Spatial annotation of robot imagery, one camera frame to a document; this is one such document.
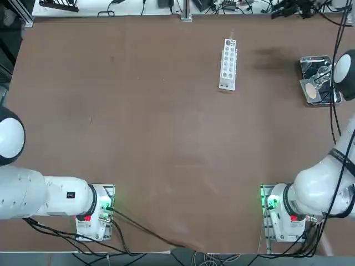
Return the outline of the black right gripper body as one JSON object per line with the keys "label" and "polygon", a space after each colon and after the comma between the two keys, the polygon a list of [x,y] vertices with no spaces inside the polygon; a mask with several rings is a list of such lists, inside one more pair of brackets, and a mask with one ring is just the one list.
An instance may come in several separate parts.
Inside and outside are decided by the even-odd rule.
{"label": "black right gripper body", "polygon": [[332,1],[288,1],[288,9],[296,13],[319,13],[329,3]]}

